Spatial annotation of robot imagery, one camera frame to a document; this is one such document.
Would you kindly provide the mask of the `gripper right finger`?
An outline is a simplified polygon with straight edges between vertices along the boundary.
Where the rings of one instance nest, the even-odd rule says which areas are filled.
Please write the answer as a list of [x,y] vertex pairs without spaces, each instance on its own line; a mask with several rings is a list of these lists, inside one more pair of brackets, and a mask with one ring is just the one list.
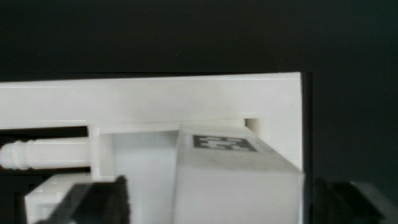
[[398,206],[371,183],[313,184],[311,224],[398,224]]

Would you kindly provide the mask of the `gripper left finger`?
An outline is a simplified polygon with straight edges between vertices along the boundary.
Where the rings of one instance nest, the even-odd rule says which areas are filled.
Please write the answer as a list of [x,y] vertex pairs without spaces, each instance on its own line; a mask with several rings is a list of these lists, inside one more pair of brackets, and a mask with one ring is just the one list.
[[37,224],[130,224],[128,181],[74,184]]

